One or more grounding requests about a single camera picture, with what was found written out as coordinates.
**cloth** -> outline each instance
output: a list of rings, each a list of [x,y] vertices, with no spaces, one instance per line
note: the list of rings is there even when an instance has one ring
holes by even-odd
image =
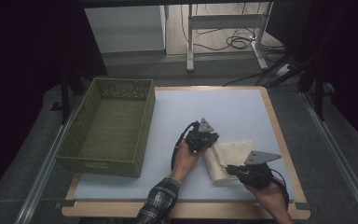
[[[235,143],[214,143],[205,151],[210,177],[214,183],[238,180],[235,175],[226,172],[226,166],[244,165],[246,158],[254,150],[252,140]]]
[[[162,179],[149,191],[135,223],[169,223],[169,213],[176,203],[181,185],[178,180],[170,177]]]

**dark floor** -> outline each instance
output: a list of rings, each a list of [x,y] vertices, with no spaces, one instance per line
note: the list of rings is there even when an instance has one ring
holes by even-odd
[[[120,57],[105,55],[110,77],[153,78],[158,86],[222,86],[230,80],[259,72],[253,54],[199,56],[195,71],[186,72],[184,57]],[[254,85],[260,76],[236,85]],[[265,76],[261,83],[269,80]],[[283,136],[291,153],[297,175],[310,205],[309,220],[298,223],[358,223],[358,202],[311,119],[299,92],[298,77],[268,89]],[[0,181],[0,223],[13,223],[33,185],[40,166],[61,125],[62,114],[50,111],[61,99],[60,88],[45,94],[44,106],[22,145],[16,159]],[[335,137],[343,155],[358,176],[358,132],[340,115],[328,97],[324,98],[325,124]],[[80,218],[64,217],[57,203],[62,202],[73,173],[55,163],[43,195],[30,223],[86,223]],[[238,220],[173,220],[172,223],[237,223]]]

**human hand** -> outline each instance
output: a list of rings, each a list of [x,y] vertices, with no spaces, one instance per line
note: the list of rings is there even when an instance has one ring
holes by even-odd
[[[196,166],[197,161],[204,154],[204,152],[205,150],[193,153],[190,151],[187,143],[182,141],[182,143],[179,145],[179,148],[177,149],[175,163],[170,177],[182,182]]]
[[[249,185],[245,185],[245,187],[254,194],[260,205],[274,217],[275,221],[280,224],[293,223],[292,218],[286,211],[281,189],[276,184],[271,182],[269,186],[263,189],[256,189]]]

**sleeve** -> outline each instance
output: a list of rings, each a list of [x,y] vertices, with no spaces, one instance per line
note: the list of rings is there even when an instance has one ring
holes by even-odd
[[[180,186],[176,179],[162,179],[149,191],[135,223],[168,223],[168,214],[176,203]]]

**beige cloth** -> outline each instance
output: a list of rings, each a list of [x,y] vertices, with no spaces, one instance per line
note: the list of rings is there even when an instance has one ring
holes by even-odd
[[[254,150],[252,140],[235,143],[214,143],[205,151],[210,177],[213,182],[226,182],[238,180],[235,175],[229,175],[225,167],[231,165],[244,165],[244,161]]]

